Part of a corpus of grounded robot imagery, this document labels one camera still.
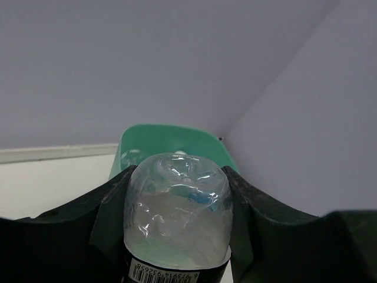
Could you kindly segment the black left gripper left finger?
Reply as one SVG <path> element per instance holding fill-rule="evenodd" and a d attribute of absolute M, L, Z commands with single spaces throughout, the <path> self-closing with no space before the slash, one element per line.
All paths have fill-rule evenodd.
<path fill-rule="evenodd" d="M 1 282 L 121 282 L 124 198 L 135 169 L 36 218 L 2 218 Z"/>

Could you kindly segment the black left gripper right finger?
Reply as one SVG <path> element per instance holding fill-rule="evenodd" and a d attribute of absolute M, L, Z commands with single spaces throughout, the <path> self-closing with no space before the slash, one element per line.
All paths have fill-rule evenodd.
<path fill-rule="evenodd" d="M 375 282 L 376 211 L 313 216 L 223 168 L 233 199 L 234 282 Z"/>

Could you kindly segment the clear bottle white cap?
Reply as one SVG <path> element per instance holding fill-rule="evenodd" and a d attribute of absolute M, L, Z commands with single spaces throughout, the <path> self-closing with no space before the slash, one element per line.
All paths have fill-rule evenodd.
<path fill-rule="evenodd" d="M 141 149 L 128 149 L 123 152 L 117 152 L 111 170 L 119 173 L 129 166 L 140 165 L 151 156 L 152 161 L 156 162 L 156 168 L 161 171 L 162 169 L 167 169 L 171 162 L 185 160 L 188 154 L 182 150 L 151 154 Z"/>

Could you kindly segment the black-label clear bottle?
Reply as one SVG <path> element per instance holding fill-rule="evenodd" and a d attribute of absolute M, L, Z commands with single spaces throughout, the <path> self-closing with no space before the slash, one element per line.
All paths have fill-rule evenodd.
<path fill-rule="evenodd" d="M 125 282 L 220 282 L 233 202 L 215 162 L 160 153 L 133 171 L 124 205 Z"/>

